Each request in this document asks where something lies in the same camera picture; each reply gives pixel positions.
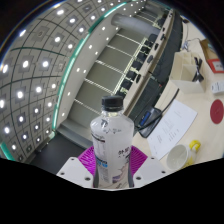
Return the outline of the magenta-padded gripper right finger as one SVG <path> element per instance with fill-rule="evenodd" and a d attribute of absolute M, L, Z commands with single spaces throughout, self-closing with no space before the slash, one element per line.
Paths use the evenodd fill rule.
<path fill-rule="evenodd" d="M 135 146 L 131 148 L 128 177 L 130 187 L 143 187 L 165 176 L 165 168 L 155 157 L 147 156 Z"/>

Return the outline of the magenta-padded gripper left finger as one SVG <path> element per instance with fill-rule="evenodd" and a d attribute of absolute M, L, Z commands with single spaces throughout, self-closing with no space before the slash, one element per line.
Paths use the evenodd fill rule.
<path fill-rule="evenodd" d="M 57 176 L 81 187 L 93 187 L 96 161 L 92 147 L 78 157 L 70 157 L 58 171 Z"/>

